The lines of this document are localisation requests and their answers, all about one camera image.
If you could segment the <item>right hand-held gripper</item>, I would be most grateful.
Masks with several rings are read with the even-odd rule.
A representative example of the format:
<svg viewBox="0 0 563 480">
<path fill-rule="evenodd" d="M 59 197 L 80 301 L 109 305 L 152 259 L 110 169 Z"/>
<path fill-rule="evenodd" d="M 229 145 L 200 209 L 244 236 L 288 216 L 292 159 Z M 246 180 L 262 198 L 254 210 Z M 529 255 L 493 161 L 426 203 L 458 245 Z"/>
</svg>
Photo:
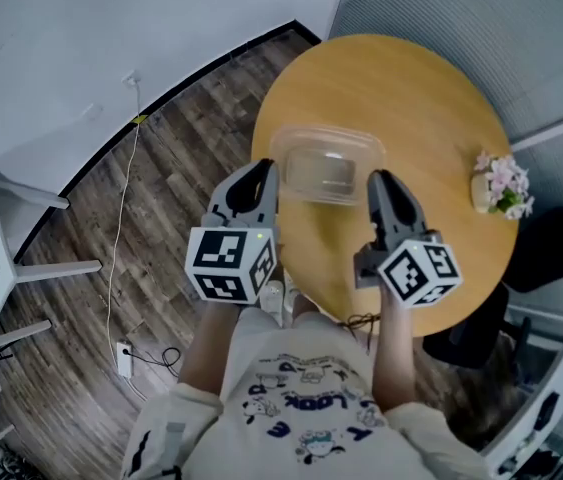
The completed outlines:
<svg viewBox="0 0 563 480">
<path fill-rule="evenodd" d="M 355 287 L 384 286 L 404 308 L 429 307 L 463 283 L 449 244 L 426 230 L 417 199 L 387 170 L 373 171 L 367 182 L 370 221 L 376 238 L 353 257 Z M 394 248 L 394 236 L 407 238 Z"/>
</svg>

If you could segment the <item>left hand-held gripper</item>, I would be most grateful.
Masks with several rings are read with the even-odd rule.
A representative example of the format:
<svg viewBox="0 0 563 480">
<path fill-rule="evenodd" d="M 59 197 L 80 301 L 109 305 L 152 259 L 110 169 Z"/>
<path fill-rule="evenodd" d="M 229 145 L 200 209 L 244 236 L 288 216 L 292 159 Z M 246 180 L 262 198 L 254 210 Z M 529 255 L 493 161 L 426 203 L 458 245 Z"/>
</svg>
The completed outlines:
<svg viewBox="0 0 563 480">
<path fill-rule="evenodd" d="M 279 172 L 273 160 L 251 162 L 214 189 L 205 226 L 190 231 L 185 273 L 204 301 L 252 305 L 277 265 L 272 228 Z"/>
</svg>

